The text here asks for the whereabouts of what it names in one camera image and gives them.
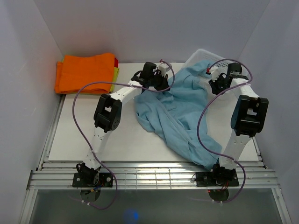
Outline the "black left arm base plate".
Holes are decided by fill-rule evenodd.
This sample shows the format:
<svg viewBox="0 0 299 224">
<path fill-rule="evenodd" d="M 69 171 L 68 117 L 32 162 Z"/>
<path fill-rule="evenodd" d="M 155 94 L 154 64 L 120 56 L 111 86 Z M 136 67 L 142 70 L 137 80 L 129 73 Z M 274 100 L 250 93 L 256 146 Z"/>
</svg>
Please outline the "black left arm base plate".
<svg viewBox="0 0 299 224">
<path fill-rule="evenodd" d="M 110 188 L 113 186 L 113 176 L 111 173 L 98 173 L 96 174 L 93 182 L 87 183 L 85 182 L 79 173 L 75 173 L 73 176 L 72 187 L 75 188 Z"/>
</svg>

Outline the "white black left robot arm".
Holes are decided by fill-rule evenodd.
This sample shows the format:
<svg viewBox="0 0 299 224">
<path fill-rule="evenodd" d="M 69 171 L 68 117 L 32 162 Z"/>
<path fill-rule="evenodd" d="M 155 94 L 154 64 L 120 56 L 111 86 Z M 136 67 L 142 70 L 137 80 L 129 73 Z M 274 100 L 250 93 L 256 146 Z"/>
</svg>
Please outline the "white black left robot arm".
<svg viewBox="0 0 299 224">
<path fill-rule="evenodd" d="M 121 89 L 111 94 L 102 94 L 97 103 L 93 121 L 94 133 L 92 141 L 88 141 L 89 152 L 82 163 L 76 165 L 79 179 L 86 186 L 101 187 L 105 179 L 100 176 L 102 166 L 98 155 L 105 149 L 108 138 L 120 124 L 122 107 L 144 91 L 168 91 L 168 71 L 171 64 L 161 60 L 159 65 L 146 62 L 143 69 L 137 71 L 127 84 L 121 84 Z"/>
</svg>

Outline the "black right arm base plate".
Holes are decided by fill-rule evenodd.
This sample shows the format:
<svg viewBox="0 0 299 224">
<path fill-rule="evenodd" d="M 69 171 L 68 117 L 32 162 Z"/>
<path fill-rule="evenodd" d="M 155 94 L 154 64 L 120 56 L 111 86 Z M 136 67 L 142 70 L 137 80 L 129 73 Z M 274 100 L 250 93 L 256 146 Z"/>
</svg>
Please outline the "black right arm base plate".
<svg viewBox="0 0 299 224">
<path fill-rule="evenodd" d="M 213 172 L 197 172 L 195 175 L 197 187 L 237 187 L 239 181 L 236 173 L 232 175 L 216 175 Z"/>
</svg>

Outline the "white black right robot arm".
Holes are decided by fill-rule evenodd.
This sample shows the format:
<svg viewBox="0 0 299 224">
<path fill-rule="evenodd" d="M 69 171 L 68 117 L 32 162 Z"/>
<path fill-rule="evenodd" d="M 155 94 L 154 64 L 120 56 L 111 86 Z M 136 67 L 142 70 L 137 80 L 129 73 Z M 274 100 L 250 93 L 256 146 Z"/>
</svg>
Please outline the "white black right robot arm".
<svg viewBox="0 0 299 224">
<path fill-rule="evenodd" d="M 252 90 L 248 84 L 249 77 L 243 74 L 242 65 L 239 63 L 229 63 L 226 72 L 221 72 L 213 65 L 206 73 L 211 75 L 209 84 L 214 95 L 231 90 L 237 99 L 230 121 L 231 136 L 214 164 L 210 178 L 212 183 L 218 186 L 238 186 L 236 161 L 247 143 L 262 131 L 269 101 Z"/>
</svg>

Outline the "light blue trousers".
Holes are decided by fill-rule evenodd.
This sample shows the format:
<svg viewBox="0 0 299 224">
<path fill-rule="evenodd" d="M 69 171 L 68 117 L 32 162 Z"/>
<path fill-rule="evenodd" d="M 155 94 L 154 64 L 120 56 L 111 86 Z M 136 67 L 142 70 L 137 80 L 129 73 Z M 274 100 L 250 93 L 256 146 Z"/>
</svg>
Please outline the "light blue trousers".
<svg viewBox="0 0 299 224">
<path fill-rule="evenodd" d="M 137 121 L 147 132 L 155 133 L 175 153 L 207 170 L 212 169 L 222 150 L 208 135 L 202 115 L 209 101 L 198 75 L 206 73 L 210 65 L 200 61 L 182 68 L 169 79 L 170 90 L 145 91 L 134 99 Z"/>
</svg>

